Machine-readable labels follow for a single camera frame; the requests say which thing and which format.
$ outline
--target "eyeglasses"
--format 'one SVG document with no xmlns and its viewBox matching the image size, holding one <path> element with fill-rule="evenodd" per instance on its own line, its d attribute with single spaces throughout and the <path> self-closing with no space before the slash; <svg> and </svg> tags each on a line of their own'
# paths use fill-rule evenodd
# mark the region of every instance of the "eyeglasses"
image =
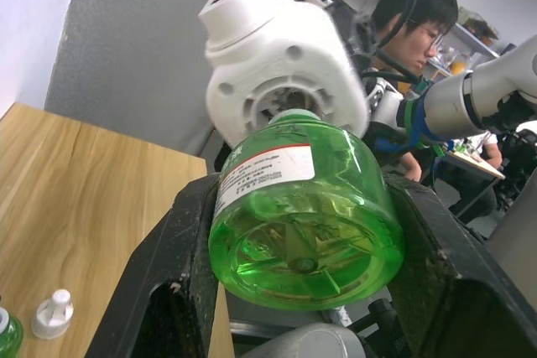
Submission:
<svg viewBox="0 0 537 358">
<path fill-rule="evenodd" d="M 419 26 L 420 28 L 424 29 L 427 32 L 427 34 L 430 36 L 429 49 L 433 47 L 437 48 L 440 42 L 442 41 L 442 38 L 444 38 L 443 33 L 440 33 L 440 34 L 434 33 L 433 31 L 424 27 L 423 25 L 416 23 L 415 20 L 413 20 L 412 18 L 408 18 L 408 21 L 416 24 L 417 26 Z"/>
</svg>

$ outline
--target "black hair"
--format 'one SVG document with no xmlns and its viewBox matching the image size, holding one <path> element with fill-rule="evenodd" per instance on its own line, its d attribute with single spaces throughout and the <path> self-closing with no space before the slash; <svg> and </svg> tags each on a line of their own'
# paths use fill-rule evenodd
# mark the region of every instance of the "black hair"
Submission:
<svg viewBox="0 0 537 358">
<path fill-rule="evenodd" d="M 406 0 L 379 0 L 372 19 L 377 31 L 386 27 L 398 13 L 402 13 Z M 432 22 L 439 25 L 446 34 L 456 23 L 459 16 L 456 0 L 416 0 L 416 4 L 407 20 L 407 32 L 411 33 L 419 25 Z"/>
</svg>

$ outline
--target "green bottle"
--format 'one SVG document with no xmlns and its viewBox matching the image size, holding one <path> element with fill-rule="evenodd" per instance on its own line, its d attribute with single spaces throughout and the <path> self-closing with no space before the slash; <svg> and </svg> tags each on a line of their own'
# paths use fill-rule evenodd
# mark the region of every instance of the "green bottle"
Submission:
<svg viewBox="0 0 537 358">
<path fill-rule="evenodd" d="M 0 308 L 0 357 L 15 358 L 23 343 L 23 326 L 16 317 Z"/>
<path fill-rule="evenodd" d="M 351 133 L 289 110 L 224 164 L 209 237 L 232 293 L 276 309 L 330 309 L 378 291 L 403 261 L 378 163 Z"/>
</svg>

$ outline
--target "bottle label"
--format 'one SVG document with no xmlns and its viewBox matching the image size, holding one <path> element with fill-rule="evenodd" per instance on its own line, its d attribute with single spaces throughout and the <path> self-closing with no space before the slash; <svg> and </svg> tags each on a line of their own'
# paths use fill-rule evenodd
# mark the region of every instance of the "bottle label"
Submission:
<svg viewBox="0 0 537 358">
<path fill-rule="evenodd" d="M 222 181 L 216 197 L 214 219 L 235 200 L 254 190 L 314 177 L 309 144 L 290 144 L 254 155 L 241 162 Z"/>
</svg>

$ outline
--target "white plastic part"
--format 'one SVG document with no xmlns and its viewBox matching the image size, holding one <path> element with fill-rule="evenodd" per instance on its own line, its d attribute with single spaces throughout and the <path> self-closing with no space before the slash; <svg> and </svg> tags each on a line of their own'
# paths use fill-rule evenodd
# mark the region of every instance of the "white plastic part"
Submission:
<svg viewBox="0 0 537 358">
<path fill-rule="evenodd" d="M 8 328 L 9 313 L 6 309 L 0 308 L 0 334 Z"/>
<path fill-rule="evenodd" d="M 73 316 L 70 293 L 59 289 L 44 301 L 32 320 L 32 332 L 40 339 L 54 339 L 65 333 Z"/>
<path fill-rule="evenodd" d="M 362 82 L 325 10 L 295 0 L 209 0 L 200 19 L 214 68 L 207 109 L 230 146 L 291 108 L 365 133 Z"/>
</svg>

